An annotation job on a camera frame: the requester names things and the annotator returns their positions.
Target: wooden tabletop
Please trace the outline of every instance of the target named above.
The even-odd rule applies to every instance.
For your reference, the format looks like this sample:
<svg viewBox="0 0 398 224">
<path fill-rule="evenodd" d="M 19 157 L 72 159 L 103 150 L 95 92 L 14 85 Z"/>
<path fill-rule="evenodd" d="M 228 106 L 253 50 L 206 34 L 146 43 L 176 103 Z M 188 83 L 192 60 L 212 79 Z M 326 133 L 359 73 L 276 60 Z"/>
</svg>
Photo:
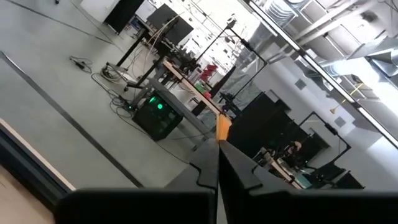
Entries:
<svg viewBox="0 0 398 224">
<path fill-rule="evenodd" d="M 283 167 L 281 165 L 280 162 L 275 161 L 274 159 L 271 160 L 271 166 L 273 168 L 275 168 L 288 182 L 292 181 L 292 178 L 290 177 L 290 175 L 293 175 L 293 173 L 291 173 L 288 169 L 286 169 L 285 167 Z M 292 182 L 293 187 L 295 187 L 296 189 L 304 189 L 305 187 L 296 181 Z"/>
<path fill-rule="evenodd" d="M 190 81 L 188 81 L 179 71 L 177 71 L 177 69 L 173 67 L 173 64 L 167 60 L 164 60 L 163 64 L 170 72 L 172 72 L 179 80 L 181 80 L 181 82 L 184 83 L 196 95 L 196 97 L 202 100 L 209 107 L 209 109 L 214 112 L 215 115 L 222 113 L 221 108 L 217 106 L 212 99 L 208 99 L 203 96 L 203 94 L 199 92 Z"/>
</svg>

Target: ceiling duct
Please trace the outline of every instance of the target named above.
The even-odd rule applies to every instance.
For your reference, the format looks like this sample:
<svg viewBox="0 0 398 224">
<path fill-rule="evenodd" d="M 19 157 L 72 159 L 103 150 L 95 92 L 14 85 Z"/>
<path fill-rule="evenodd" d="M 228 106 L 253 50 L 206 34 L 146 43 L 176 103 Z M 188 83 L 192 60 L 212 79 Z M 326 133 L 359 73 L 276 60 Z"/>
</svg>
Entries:
<svg viewBox="0 0 398 224">
<path fill-rule="evenodd" d="M 398 49 L 391 52 L 391 62 L 398 67 Z"/>
<path fill-rule="evenodd" d="M 299 12 L 305 8 L 312 0 L 253 0 L 252 2 L 269 15 L 280 27 L 285 27 L 292 19 L 298 16 Z M 265 50 L 266 41 L 272 36 L 271 31 L 260 24 L 248 40 L 251 46 L 259 54 Z M 247 67 L 256 56 L 250 52 L 243 52 L 239 55 L 242 61 L 241 68 Z"/>
</svg>

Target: floor tile line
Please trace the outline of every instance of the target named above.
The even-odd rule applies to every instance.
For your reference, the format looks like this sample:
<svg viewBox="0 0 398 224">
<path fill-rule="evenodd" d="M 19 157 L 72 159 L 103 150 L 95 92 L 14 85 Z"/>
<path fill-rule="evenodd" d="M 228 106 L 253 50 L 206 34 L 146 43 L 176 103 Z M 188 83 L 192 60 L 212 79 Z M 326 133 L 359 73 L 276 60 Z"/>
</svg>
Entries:
<svg viewBox="0 0 398 224">
<path fill-rule="evenodd" d="M 33 79 L 19 68 L 3 51 L 0 51 L 3 59 L 21 78 L 25 80 L 49 105 L 51 105 L 63 118 L 66 119 L 88 142 L 90 142 L 115 168 L 127 177 L 136 187 L 143 188 L 140 183 L 120 162 L 118 162 L 102 145 L 97 142 L 68 112 L 66 112 L 51 96 L 45 92 Z"/>
<path fill-rule="evenodd" d="M 67 27 L 69 27 L 69 28 L 75 29 L 75 30 L 77 30 L 77 31 L 79 31 L 79 32 L 81 32 L 81 33 L 84 33 L 84 34 L 86 34 L 86 35 L 95 37 L 95 38 L 98 39 L 98 40 L 101 40 L 101 41 L 103 41 L 103 42 L 106 42 L 107 44 L 112 44 L 112 45 L 114 45 L 114 43 L 112 43 L 112 42 L 110 42 L 110 41 L 104 40 L 104 39 L 102 39 L 101 37 L 97 37 L 97 36 L 95 36 L 95 35 L 93 35 L 93 34 L 90 34 L 90 33 L 87 33 L 86 31 L 83 31 L 83 30 L 81 30 L 81 29 L 79 29 L 79 28 L 77 28 L 77 27 L 74 27 L 74 26 L 71 26 L 71 25 L 69 25 L 69 24 L 66 24 L 66 23 L 64 23 L 64 22 L 62 22 L 62 21 L 59 21 L 59 20 L 54 19 L 54 18 L 52 18 L 52 17 L 50 17 L 50 16 L 47 16 L 47 15 L 41 13 L 41 12 L 35 11 L 35 10 L 29 8 L 29 7 L 23 6 L 23 5 L 19 4 L 18 2 L 14 2 L 13 0 L 3 0 L 3 1 L 7 1 L 7 2 L 9 2 L 9 3 L 11 3 L 11 4 L 14 4 L 14 5 L 16 5 L 16 6 L 19 6 L 19 7 L 23 8 L 23 9 L 26 9 L 26 10 L 28 10 L 28 11 L 30 11 L 30 12 L 36 13 L 36 14 L 38 14 L 38 15 L 40 15 L 40 16 L 43 16 L 43 17 L 45 17 L 45 18 L 47 18 L 47 19 L 51 19 L 52 21 L 58 22 L 58 23 L 60 23 L 60 24 L 62 24 L 62 25 L 64 25 L 64 26 L 67 26 Z"/>
<path fill-rule="evenodd" d="M 88 17 L 84 14 L 84 12 L 82 12 L 82 11 L 80 10 L 80 8 L 73 2 L 73 0 L 70 0 L 70 2 L 71 2 L 71 4 L 77 9 L 77 11 L 79 11 L 79 12 L 80 12 L 80 13 L 81 13 L 93 26 L 95 26 L 106 38 L 108 38 L 108 40 L 109 40 L 110 42 L 112 42 L 113 45 L 115 45 L 122 53 L 124 53 L 123 50 L 122 50 L 119 46 L 117 46 L 117 45 L 111 40 L 111 38 L 108 37 L 108 35 L 106 35 L 98 26 L 95 25 L 95 23 L 94 23 L 93 21 L 90 20 L 90 18 L 88 18 Z"/>
</svg>

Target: orange object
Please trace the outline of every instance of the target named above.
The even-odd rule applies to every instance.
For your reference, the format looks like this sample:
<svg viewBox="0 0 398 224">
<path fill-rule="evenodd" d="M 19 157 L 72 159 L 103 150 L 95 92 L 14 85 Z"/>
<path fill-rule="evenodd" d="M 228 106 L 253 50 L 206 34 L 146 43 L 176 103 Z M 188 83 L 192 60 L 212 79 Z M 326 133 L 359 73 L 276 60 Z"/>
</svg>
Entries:
<svg viewBox="0 0 398 224">
<path fill-rule="evenodd" d="M 223 114 L 217 115 L 217 125 L 216 125 L 216 139 L 226 140 L 228 137 L 229 127 L 232 125 L 231 120 Z"/>
</svg>

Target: computer tower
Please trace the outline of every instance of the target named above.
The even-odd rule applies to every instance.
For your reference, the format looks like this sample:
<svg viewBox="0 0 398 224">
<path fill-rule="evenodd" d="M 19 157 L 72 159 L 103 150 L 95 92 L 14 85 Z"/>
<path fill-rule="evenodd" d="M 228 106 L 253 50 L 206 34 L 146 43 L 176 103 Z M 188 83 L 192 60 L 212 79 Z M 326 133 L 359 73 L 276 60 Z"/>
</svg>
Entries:
<svg viewBox="0 0 398 224">
<path fill-rule="evenodd" d="M 234 120 L 227 140 L 248 157 L 253 157 L 261 147 L 276 149 L 288 144 L 291 139 L 286 139 L 286 134 L 296 129 L 294 125 L 284 105 L 277 105 L 260 93 Z"/>
<path fill-rule="evenodd" d="M 155 91 L 132 118 L 154 141 L 165 139 L 183 119 L 167 102 L 162 92 Z"/>
</svg>

